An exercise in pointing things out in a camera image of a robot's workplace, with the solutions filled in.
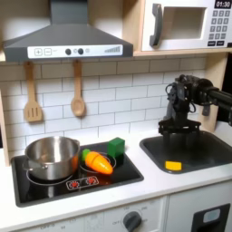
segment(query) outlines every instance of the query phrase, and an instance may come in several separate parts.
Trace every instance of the white brick tile backsplash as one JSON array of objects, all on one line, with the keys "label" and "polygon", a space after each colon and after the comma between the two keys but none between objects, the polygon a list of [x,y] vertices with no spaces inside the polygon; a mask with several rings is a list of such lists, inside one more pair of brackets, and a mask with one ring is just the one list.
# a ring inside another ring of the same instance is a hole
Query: white brick tile backsplash
[{"label": "white brick tile backsplash", "polygon": [[175,79],[180,77],[181,74],[192,75],[192,71],[180,71],[180,72],[165,72],[164,73],[164,83],[173,83]]},{"label": "white brick tile backsplash", "polygon": [[166,116],[166,112],[167,112],[166,108],[146,110],[146,120],[162,119],[164,116]]},{"label": "white brick tile backsplash", "polygon": [[128,87],[128,88],[117,88],[116,99],[132,99],[132,98],[143,98],[147,96],[147,86],[139,87]]},{"label": "white brick tile backsplash", "polygon": [[208,55],[206,53],[203,54],[195,54],[195,57],[207,57]]},{"label": "white brick tile backsplash", "polygon": [[172,54],[166,55],[167,59],[178,59],[178,58],[193,58],[195,54]]},{"label": "white brick tile backsplash", "polygon": [[26,146],[28,146],[30,143],[36,140],[47,138],[47,137],[53,137],[53,136],[63,136],[63,131],[26,136]]},{"label": "white brick tile backsplash", "polygon": [[99,128],[99,137],[118,137],[129,134],[130,124],[118,124],[112,126],[103,126]]},{"label": "white brick tile backsplash", "polygon": [[169,104],[168,96],[162,96],[161,98],[161,107],[167,107]]},{"label": "white brick tile backsplash", "polygon": [[13,138],[7,140],[9,151],[23,150],[26,148],[25,137]]},{"label": "white brick tile backsplash", "polygon": [[104,102],[115,100],[115,89],[82,91],[85,102]]},{"label": "white brick tile backsplash", "polygon": [[[34,63],[36,98],[43,121],[28,123],[23,63],[0,63],[0,89],[10,156],[23,155],[26,145],[49,136],[81,140],[150,131],[166,115],[165,88],[181,74],[205,77],[202,54],[82,60],[82,97],[86,115],[75,117],[73,60]],[[198,111],[189,118],[196,120]]]},{"label": "white brick tile backsplash", "polygon": [[160,102],[161,102],[160,97],[132,99],[131,109],[135,111],[135,110],[144,110],[150,108],[158,108],[160,106]]},{"label": "white brick tile backsplash", "polygon": [[43,95],[44,106],[56,106],[71,104],[74,97],[74,92],[56,92],[45,93]]},{"label": "white brick tile backsplash", "polygon": [[[48,79],[48,80],[36,80],[34,83],[35,92],[61,92],[62,91],[62,79]],[[23,94],[27,94],[26,81],[22,81]]]},{"label": "white brick tile backsplash", "polygon": [[134,56],[135,61],[143,61],[143,60],[161,60],[165,59],[165,55],[153,55],[153,56]]},{"label": "white brick tile backsplash", "polygon": [[130,133],[155,130],[158,128],[158,123],[158,120],[132,122],[130,124]]},{"label": "white brick tile backsplash", "polygon": [[178,69],[179,59],[150,61],[150,73],[177,71]]},{"label": "white brick tile backsplash", "polygon": [[[94,115],[98,114],[98,102],[95,103],[86,103],[85,104],[86,115]],[[63,106],[63,117],[64,118],[73,118],[76,117],[73,114],[71,105],[64,105]]]},{"label": "white brick tile backsplash", "polygon": [[61,63],[61,60],[48,60],[48,61],[36,61],[34,63],[38,63],[38,64],[50,64],[50,63]]},{"label": "white brick tile backsplash", "polygon": [[118,62],[117,74],[148,73],[149,61]]},{"label": "white brick tile backsplash", "polygon": [[[95,59],[95,58],[83,58],[83,59],[80,59],[80,62],[82,63],[90,63],[90,62],[98,62],[99,59]],[[72,63],[73,60],[72,59],[64,59],[62,60],[62,63]]]},{"label": "white brick tile backsplash", "polygon": [[205,78],[206,71],[205,70],[194,70],[193,75],[197,76],[198,78]]},{"label": "white brick tile backsplash", "polygon": [[64,136],[74,140],[82,138],[98,138],[98,128],[94,127],[80,130],[68,130],[64,132]]},{"label": "white brick tile backsplash", "polygon": [[127,112],[116,112],[115,123],[125,123],[132,121],[144,121],[145,111],[127,111]]},{"label": "white brick tile backsplash", "polygon": [[116,62],[83,63],[82,76],[114,75],[116,74]]},{"label": "white brick tile backsplash", "polygon": [[[41,66],[34,66],[34,78],[41,78]],[[25,80],[24,66],[13,65],[13,66],[0,66],[0,82],[2,81],[19,81]]]},{"label": "white brick tile backsplash", "polygon": [[81,119],[69,118],[45,122],[45,132],[67,131],[81,128]]},{"label": "white brick tile backsplash", "polygon": [[133,75],[133,86],[163,83],[163,72]]},{"label": "white brick tile backsplash", "polygon": [[148,96],[153,97],[167,95],[165,92],[166,87],[167,84],[150,85],[148,90]]},{"label": "white brick tile backsplash", "polygon": [[[96,90],[99,89],[99,77],[90,76],[82,78],[82,90]],[[63,78],[63,91],[74,91],[74,79]]]},{"label": "white brick tile backsplash", "polygon": [[54,63],[42,65],[43,78],[73,77],[72,63]]},{"label": "white brick tile backsplash", "polygon": [[7,125],[5,130],[7,138],[45,133],[43,122]]},{"label": "white brick tile backsplash", "polygon": [[24,155],[24,150],[13,150],[9,151],[9,157],[16,157],[16,156],[23,156]]},{"label": "white brick tile backsplash", "polygon": [[193,121],[198,121],[198,114],[189,114],[188,119]]},{"label": "white brick tile backsplash", "polygon": [[180,70],[205,69],[206,58],[188,58],[181,59]]},{"label": "white brick tile backsplash", "polygon": [[0,66],[18,65],[18,62],[0,62]]},{"label": "white brick tile backsplash", "polygon": [[[44,106],[42,94],[36,94],[36,99],[40,106]],[[26,95],[3,97],[4,111],[21,110],[24,108],[27,102],[28,97]]]},{"label": "white brick tile backsplash", "polygon": [[63,117],[63,106],[53,106],[43,108],[44,120],[56,120]]},{"label": "white brick tile backsplash", "polygon": [[116,58],[101,58],[101,62],[122,62],[122,61],[133,61],[133,57],[116,57]]},{"label": "white brick tile backsplash", "polygon": [[132,86],[132,74],[131,75],[111,75],[100,76],[100,88],[115,88],[115,87],[127,87]]},{"label": "white brick tile backsplash", "polygon": [[21,95],[20,82],[0,82],[2,96]]},{"label": "white brick tile backsplash", "polygon": [[99,113],[130,111],[131,100],[105,101],[99,103]]},{"label": "white brick tile backsplash", "polygon": [[5,124],[16,124],[24,122],[24,111],[5,111]]},{"label": "white brick tile backsplash", "polygon": [[112,125],[113,123],[114,123],[113,113],[86,116],[82,119],[82,128]]}]

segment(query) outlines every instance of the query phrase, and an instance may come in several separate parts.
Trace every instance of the range hood control panel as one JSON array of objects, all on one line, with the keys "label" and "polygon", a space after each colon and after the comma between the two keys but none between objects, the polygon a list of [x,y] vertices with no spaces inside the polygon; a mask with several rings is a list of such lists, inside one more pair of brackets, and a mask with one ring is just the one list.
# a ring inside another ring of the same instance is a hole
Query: range hood control panel
[{"label": "range hood control panel", "polygon": [[123,46],[120,44],[27,47],[27,55],[29,59],[121,56],[122,54]]}]

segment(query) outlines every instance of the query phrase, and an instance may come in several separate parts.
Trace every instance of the wooden spoon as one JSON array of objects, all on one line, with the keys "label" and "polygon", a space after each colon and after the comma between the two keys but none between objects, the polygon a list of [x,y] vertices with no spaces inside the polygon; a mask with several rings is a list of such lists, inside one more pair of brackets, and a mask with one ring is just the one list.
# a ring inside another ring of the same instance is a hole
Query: wooden spoon
[{"label": "wooden spoon", "polygon": [[74,88],[75,96],[72,99],[72,112],[77,116],[83,116],[85,112],[85,104],[82,99],[82,63],[75,61],[74,67]]},{"label": "wooden spoon", "polygon": [[28,91],[28,103],[24,108],[24,117],[27,121],[41,121],[43,118],[42,109],[35,100],[34,94],[34,66],[31,62],[24,64],[25,76]]}]

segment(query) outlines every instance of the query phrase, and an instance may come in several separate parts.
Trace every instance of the range hood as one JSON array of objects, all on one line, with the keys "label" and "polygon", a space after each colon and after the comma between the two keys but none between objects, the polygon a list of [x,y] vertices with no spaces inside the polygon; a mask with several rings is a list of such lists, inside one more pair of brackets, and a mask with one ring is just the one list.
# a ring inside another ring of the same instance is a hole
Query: range hood
[{"label": "range hood", "polygon": [[88,25],[88,0],[50,0],[51,25],[4,42],[7,62],[130,57],[133,45]]}]

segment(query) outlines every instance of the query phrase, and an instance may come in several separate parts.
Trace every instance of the digital clock display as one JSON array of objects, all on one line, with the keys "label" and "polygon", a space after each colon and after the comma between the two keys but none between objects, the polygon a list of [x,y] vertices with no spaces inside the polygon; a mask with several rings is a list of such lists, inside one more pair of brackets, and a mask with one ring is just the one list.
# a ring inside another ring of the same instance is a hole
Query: digital clock display
[{"label": "digital clock display", "polygon": [[216,9],[231,9],[231,0],[216,0]]}]

